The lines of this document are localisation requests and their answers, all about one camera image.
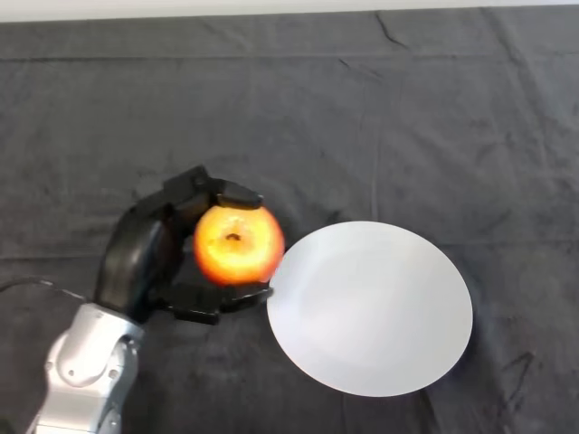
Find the white wall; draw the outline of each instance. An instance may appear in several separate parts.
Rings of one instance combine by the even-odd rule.
[[[492,5],[569,5],[578,2],[579,0],[0,0],[0,22]]]

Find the white plate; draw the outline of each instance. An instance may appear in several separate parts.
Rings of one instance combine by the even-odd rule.
[[[394,396],[441,378],[470,338],[469,291],[415,233],[376,222],[315,231],[271,280],[273,334],[302,371],[343,392]]]

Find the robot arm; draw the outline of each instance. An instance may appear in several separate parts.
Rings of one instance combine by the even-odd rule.
[[[172,281],[183,245],[214,204],[259,208],[261,196],[211,178],[198,166],[141,200],[119,220],[101,262],[91,303],[52,345],[45,364],[48,393],[30,434],[113,434],[138,370],[145,323],[157,309],[216,324],[221,312],[260,303],[261,284],[222,289]]]

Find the red apple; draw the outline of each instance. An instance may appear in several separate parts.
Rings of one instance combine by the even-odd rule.
[[[219,285],[267,282],[283,257],[280,225],[264,207],[241,210],[214,206],[193,237],[201,271]]]

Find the black wire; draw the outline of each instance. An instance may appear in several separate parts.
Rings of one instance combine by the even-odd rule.
[[[68,289],[59,288],[54,282],[48,280],[47,278],[40,278],[37,276],[28,276],[26,278],[13,278],[11,280],[7,280],[6,282],[0,283],[0,293],[6,291],[7,289],[18,287],[20,285],[42,285],[48,288],[52,288],[56,291],[60,291],[67,296],[71,296],[77,298],[82,301],[86,301],[86,298],[80,296],[79,294],[75,294]]]

